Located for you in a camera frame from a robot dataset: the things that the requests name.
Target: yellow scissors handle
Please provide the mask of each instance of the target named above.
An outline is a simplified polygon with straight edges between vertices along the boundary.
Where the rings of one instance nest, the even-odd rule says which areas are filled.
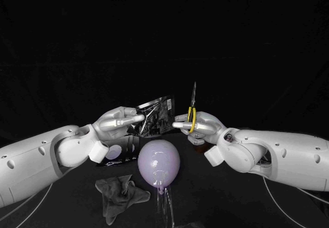
[[[188,107],[187,121],[188,121],[188,119],[190,119],[190,112],[191,112],[191,111],[193,111],[193,120],[191,120],[191,127],[190,127],[190,131],[188,131],[188,133],[191,133],[191,132],[193,132],[194,121],[196,121],[196,109],[194,109],[194,108],[191,108],[191,107]]]

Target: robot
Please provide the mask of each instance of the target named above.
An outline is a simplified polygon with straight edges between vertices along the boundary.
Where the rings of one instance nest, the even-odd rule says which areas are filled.
[[[144,120],[134,108],[108,111],[93,124],[69,125],[0,148],[0,208],[34,195],[89,158],[100,162],[103,141],[126,135],[129,124]],[[204,152],[211,166],[223,161],[242,173],[305,190],[329,191],[327,141],[310,135],[226,128],[219,119],[196,113],[194,131],[187,115],[174,118],[172,127],[193,145],[213,144]],[[260,162],[265,155],[271,162]]]

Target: scissor blade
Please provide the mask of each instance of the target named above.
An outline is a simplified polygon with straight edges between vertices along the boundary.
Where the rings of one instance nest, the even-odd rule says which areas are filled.
[[[194,89],[196,89],[196,82],[193,83],[193,92],[191,92],[191,99],[190,99],[190,107],[193,107],[193,104],[194,104]]]

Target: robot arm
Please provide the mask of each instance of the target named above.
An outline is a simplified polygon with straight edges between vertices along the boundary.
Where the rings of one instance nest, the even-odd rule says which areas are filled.
[[[122,137],[142,119],[134,108],[118,107],[93,124],[60,127],[0,148],[0,208],[35,194],[87,158],[99,163],[103,141]]]
[[[184,115],[175,117],[175,121],[183,119]],[[204,141],[216,144],[204,152],[211,166],[226,161],[237,172],[253,173],[305,190],[329,191],[329,148],[324,139],[297,133],[226,128],[220,122],[211,124],[216,118],[201,112],[196,120],[193,135],[185,131],[190,123],[174,123],[172,126],[188,134],[188,141],[194,145]],[[260,164],[259,160],[266,153],[271,162]]]

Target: purple balloon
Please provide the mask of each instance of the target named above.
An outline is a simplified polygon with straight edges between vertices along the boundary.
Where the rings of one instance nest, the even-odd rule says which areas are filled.
[[[139,150],[136,162],[145,182],[161,192],[178,172],[180,159],[174,145],[165,140],[151,140]]]

